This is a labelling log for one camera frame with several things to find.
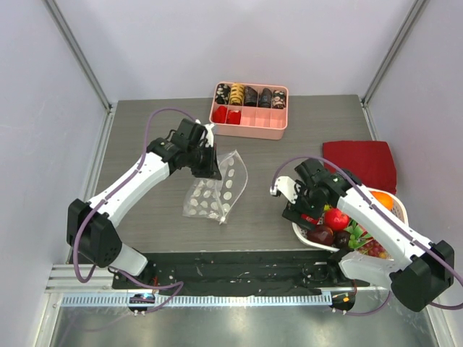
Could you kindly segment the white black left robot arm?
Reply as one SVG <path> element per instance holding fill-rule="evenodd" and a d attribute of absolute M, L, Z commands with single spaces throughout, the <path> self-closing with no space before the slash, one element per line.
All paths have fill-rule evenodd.
<path fill-rule="evenodd" d="M 73 201 L 67 214 L 73 263 L 83 256 L 96 267 L 121 270 L 135 286 L 147 288 L 154 279 L 148 259 L 124 244 L 116 229 L 144 195 L 182 168 L 190 169 L 195 178 L 221 179 L 213 124 L 183 119 L 168 137 L 146 145 L 135 164 L 109 188 L 87 202 Z"/>

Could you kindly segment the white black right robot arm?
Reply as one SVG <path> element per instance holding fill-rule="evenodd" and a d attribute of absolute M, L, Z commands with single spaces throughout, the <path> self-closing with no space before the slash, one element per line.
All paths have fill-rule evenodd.
<path fill-rule="evenodd" d="M 275 173 L 270 193 L 284 195 L 283 217 L 306 229 L 313 224 L 302 218 L 322 216 L 325 205 L 340 209 L 378 241 L 391 255 L 384 260 L 353 250 L 339 250 L 327 268 L 331 283 L 363 280 L 388 289 L 406 308 L 419 312 L 462 276 L 454 269 L 454 249 L 446 241 L 433 242 L 394 216 L 373 197 L 352 173 L 329 160 L 302 156 L 295 171 L 300 180 Z"/>

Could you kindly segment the clear polka dot zip bag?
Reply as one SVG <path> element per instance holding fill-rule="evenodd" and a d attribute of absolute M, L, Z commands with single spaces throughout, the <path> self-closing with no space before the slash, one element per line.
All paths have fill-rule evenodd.
<path fill-rule="evenodd" d="M 248 183 L 245 162 L 237 150 L 218 156 L 221 180 L 196 179 L 185 196 L 183 216 L 227 223 Z"/>

